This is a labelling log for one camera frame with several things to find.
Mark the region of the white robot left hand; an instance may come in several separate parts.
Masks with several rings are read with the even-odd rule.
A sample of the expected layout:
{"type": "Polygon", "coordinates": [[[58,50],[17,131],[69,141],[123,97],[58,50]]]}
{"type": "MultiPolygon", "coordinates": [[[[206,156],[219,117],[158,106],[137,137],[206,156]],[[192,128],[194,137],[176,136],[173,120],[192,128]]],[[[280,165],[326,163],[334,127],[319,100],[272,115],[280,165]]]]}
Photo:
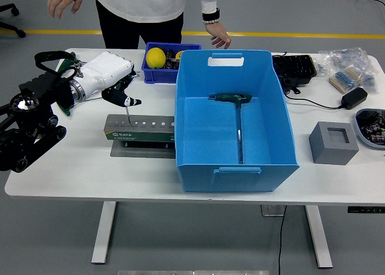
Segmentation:
{"type": "Polygon", "coordinates": [[[74,101],[81,103],[96,91],[102,98],[120,107],[142,104],[139,99],[126,95],[125,90],[138,76],[133,62],[116,54],[103,52],[80,67],[82,76],[76,76],[70,85],[74,101]]]}

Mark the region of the person's left hand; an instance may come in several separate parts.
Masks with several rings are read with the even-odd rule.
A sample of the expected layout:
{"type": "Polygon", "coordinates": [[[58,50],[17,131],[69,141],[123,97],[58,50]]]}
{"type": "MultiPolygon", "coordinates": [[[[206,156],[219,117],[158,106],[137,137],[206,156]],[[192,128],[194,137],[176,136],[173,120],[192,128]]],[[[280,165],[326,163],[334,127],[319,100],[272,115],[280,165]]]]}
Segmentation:
{"type": "Polygon", "coordinates": [[[228,49],[231,45],[231,38],[225,27],[220,22],[205,25],[206,31],[212,36],[211,44],[218,48],[228,49]]]}

